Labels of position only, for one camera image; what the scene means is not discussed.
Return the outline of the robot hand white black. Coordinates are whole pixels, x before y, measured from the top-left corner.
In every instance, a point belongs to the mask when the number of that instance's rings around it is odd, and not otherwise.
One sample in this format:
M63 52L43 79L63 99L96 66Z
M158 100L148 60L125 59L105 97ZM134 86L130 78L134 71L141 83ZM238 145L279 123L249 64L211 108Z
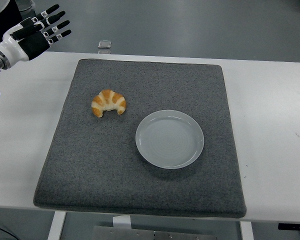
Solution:
M0 68L11 68L19 61L30 61L48 50L54 43L71 33L61 32L70 21L56 24L66 13L55 13L60 6L55 4L39 14L28 17L7 30L0 42Z

